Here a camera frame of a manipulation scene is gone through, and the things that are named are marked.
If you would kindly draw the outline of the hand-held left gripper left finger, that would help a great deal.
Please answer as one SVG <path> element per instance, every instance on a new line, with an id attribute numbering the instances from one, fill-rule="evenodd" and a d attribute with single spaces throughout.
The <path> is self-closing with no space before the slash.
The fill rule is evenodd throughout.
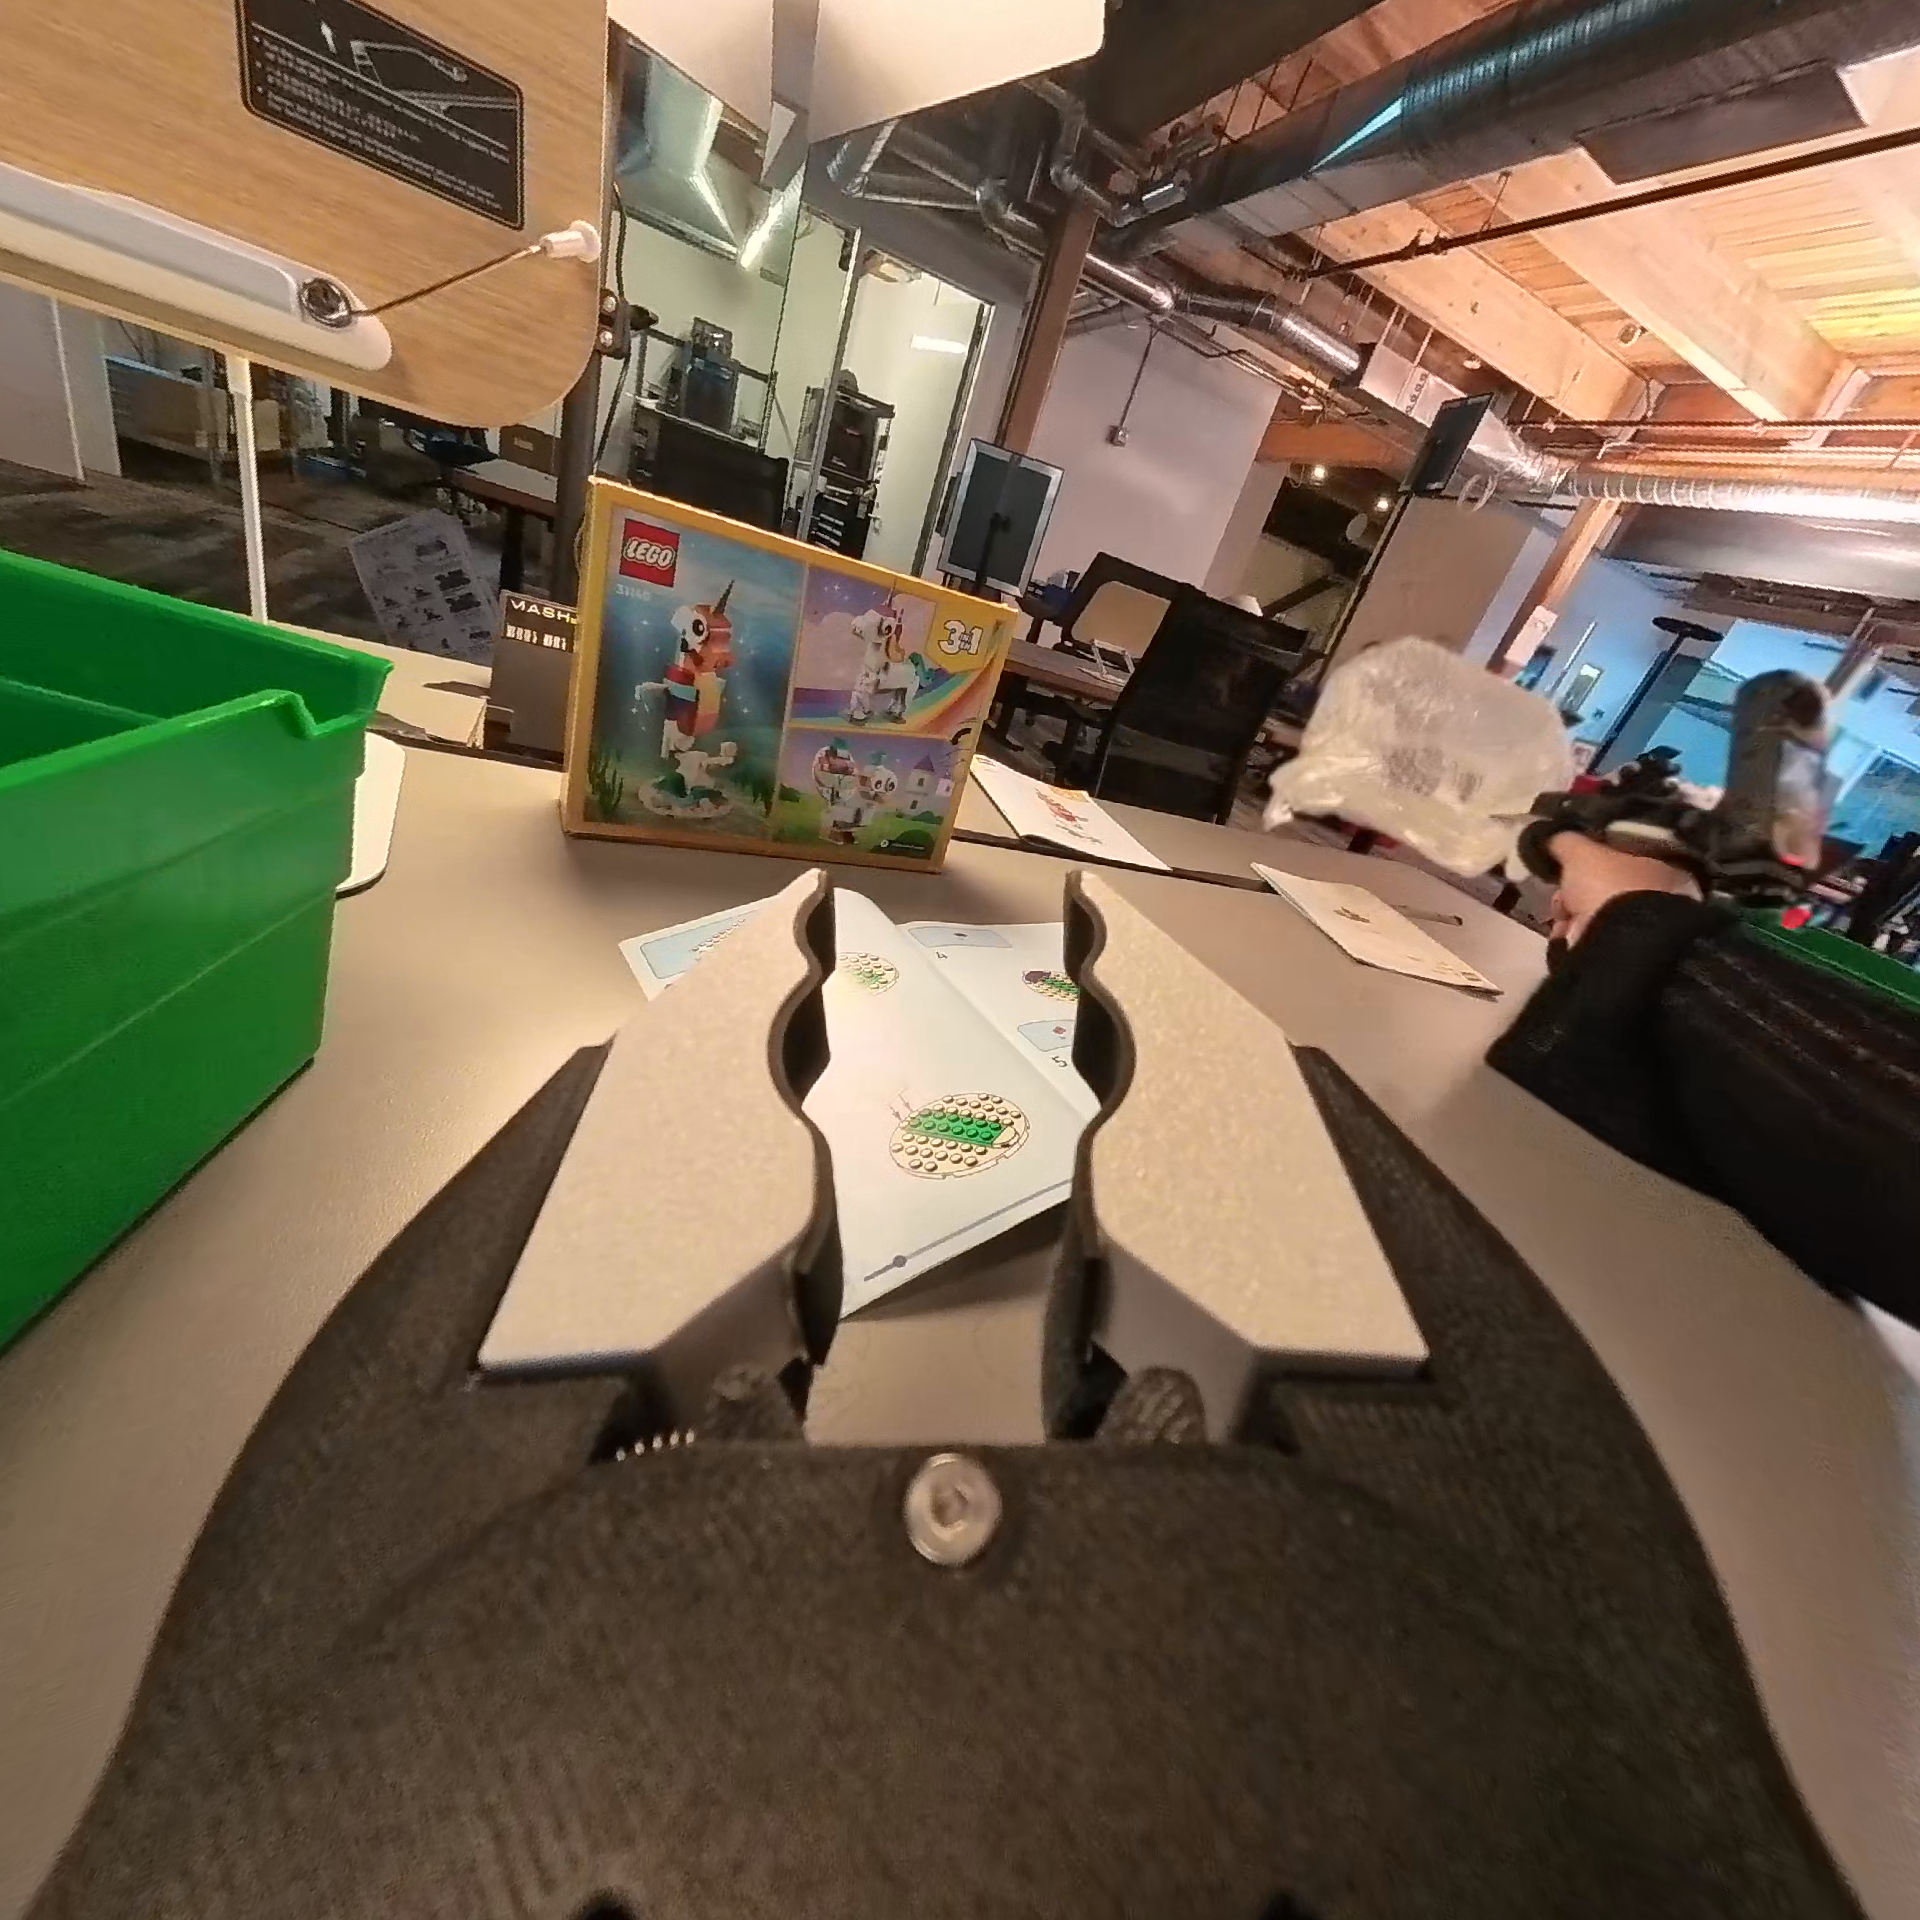
<path id="1" fill-rule="evenodd" d="M 613 1039 L 474 1348 L 489 1383 L 639 1386 L 700 1416 L 726 1366 L 800 1402 L 845 1319 L 830 1142 L 830 877 L 808 871 Z"/>

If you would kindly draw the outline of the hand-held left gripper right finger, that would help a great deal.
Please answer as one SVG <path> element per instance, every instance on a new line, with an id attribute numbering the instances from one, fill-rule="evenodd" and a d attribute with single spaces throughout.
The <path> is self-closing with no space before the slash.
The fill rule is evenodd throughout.
<path id="1" fill-rule="evenodd" d="M 1296 1039 L 1092 871 L 1064 878 L 1074 1070 L 1064 1441 L 1182 1374 L 1200 1441 L 1265 1427 L 1271 1383 L 1418 1383 L 1425 1330 Z"/>

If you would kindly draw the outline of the clear plastic bag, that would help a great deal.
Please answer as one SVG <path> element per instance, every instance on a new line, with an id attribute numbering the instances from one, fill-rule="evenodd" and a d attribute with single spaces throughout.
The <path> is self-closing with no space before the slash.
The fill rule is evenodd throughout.
<path id="1" fill-rule="evenodd" d="M 1434 640 L 1379 640 L 1326 671 L 1264 828 L 1342 818 L 1449 877 L 1492 877 L 1515 865 L 1533 799 L 1571 781 L 1571 728 L 1538 693 Z"/>

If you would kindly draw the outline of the lego set cardboard box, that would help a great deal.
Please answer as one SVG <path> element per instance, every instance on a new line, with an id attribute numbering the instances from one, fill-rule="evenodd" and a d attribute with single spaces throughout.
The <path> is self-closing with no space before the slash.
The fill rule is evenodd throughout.
<path id="1" fill-rule="evenodd" d="M 564 834 L 938 877 L 1015 610 L 589 484 Z"/>

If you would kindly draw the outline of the person's right hand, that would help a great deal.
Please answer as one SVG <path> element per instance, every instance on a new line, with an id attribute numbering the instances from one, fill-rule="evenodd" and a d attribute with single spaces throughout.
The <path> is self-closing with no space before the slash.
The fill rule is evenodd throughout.
<path id="1" fill-rule="evenodd" d="M 1552 910 L 1548 910 L 1552 947 L 1576 947 L 1588 932 L 1588 919 L 1626 893 L 1706 901 L 1706 885 L 1689 871 L 1576 834 L 1576 828 L 1560 828 L 1548 841 L 1548 856 L 1560 871 Z"/>

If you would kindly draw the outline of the green plastic bin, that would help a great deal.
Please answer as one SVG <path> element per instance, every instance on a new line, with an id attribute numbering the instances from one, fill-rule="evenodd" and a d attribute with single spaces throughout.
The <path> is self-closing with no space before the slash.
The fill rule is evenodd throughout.
<path id="1" fill-rule="evenodd" d="M 1817 968 L 1817 978 L 1843 978 L 1871 997 L 1888 997 L 1888 1002 L 1907 1002 L 1920 1005 L 1920 968 L 1877 951 L 1877 947 L 1856 947 L 1843 932 L 1823 932 L 1823 928 L 1788 928 L 1776 910 L 1749 910 L 1743 932 L 1778 958 L 1795 958 L 1799 968 Z"/>
<path id="2" fill-rule="evenodd" d="M 0 559 L 0 1343 L 318 1060 L 380 687 Z"/>

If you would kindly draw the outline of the open light blue instruction booklet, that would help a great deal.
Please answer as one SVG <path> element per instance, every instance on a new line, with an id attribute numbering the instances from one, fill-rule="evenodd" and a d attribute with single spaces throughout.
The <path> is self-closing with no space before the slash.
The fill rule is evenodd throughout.
<path id="1" fill-rule="evenodd" d="M 1064 1204 L 1095 1099 L 1074 1062 L 1064 928 L 900 928 L 855 885 L 830 906 L 830 1062 L 808 1113 L 863 1309 Z"/>

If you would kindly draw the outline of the closed white instruction booklet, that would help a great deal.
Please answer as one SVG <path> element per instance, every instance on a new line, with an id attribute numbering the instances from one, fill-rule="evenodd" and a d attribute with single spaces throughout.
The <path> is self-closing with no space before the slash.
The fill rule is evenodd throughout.
<path id="1" fill-rule="evenodd" d="M 1166 877 L 1166 865 L 1124 828 L 1092 795 L 1050 785 L 1050 781 L 1026 781 L 1020 770 L 1001 759 L 968 759 L 968 785 L 997 802 L 997 818 L 1042 850 L 1064 850 L 1082 865 L 1110 865 L 1110 871 L 1140 871 L 1140 877 Z"/>
<path id="2" fill-rule="evenodd" d="M 1279 893 L 1304 928 L 1320 928 L 1348 964 L 1379 978 L 1413 978 L 1461 997 L 1501 997 L 1484 968 L 1442 951 L 1413 910 L 1374 901 L 1348 878 L 1304 878 L 1253 865 L 1264 885 Z"/>

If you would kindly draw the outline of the black mesh office chair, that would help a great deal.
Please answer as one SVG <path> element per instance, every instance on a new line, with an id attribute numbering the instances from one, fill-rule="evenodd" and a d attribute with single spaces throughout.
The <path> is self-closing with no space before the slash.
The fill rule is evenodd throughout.
<path id="1" fill-rule="evenodd" d="M 1092 753 L 1092 799 L 1230 826 L 1309 637 L 1182 584 Z"/>

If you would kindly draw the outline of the black printed box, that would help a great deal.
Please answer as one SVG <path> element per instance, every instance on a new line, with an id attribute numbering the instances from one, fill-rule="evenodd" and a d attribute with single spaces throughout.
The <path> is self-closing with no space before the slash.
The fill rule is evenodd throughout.
<path id="1" fill-rule="evenodd" d="M 496 687 L 489 706 L 508 742 L 525 753 L 564 753 L 572 671 L 578 671 L 578 610 L 525 587 L 504 587 Z"/>

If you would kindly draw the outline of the printed paper leaflet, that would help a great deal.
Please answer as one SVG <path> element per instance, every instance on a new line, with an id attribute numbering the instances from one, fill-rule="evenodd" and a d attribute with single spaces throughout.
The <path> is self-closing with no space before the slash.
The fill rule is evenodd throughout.
<path id="1" fill-rule="evenodd" d="M 496 571 L 468 551 L 454 511 L 409 511 L 352 540 L 356 584 L 374 610 L 374 630 L 402 650 L 496 662 Z"/>

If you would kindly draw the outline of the monitor on stand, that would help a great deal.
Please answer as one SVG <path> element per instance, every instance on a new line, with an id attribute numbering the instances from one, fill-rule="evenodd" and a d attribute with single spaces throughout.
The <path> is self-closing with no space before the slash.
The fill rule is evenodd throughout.
<path id="1" fill-rule="evenodd" d="M 1031 584 L 1064 468 L 968 441 L 938 535 L 938 580 L 968 597 L 1020 597 Z"/>

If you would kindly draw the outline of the white paper sheet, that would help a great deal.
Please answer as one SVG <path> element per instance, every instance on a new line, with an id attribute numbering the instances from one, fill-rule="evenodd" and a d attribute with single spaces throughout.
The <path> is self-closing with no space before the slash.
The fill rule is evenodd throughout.
<path id="1" fill-rule="evenodd" d="M 248 613 L 264 620 L 264 511 L 258 511 L 258 436 L 256 436 L 256 362 L 225 352 L 231 407 L 236 407 L 236 474 L 243 474 L 243 547 L 248 547 Z M 388 878 L 393 826 L 402 826 L 409 750 L 369 736 L 362 781 L 356 781 L 356 828 L 352 828 L 352 877 L 334 901 L 369 893 Z"/>

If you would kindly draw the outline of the wooden board with black label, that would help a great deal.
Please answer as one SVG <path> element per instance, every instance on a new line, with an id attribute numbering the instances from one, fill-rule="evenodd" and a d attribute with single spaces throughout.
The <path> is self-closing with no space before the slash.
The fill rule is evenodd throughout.
<path id="1" fill-rule="evenodd" d="M 444 426 L 589 365 L 609 4 L 0 12 L 5 283 Z"/>

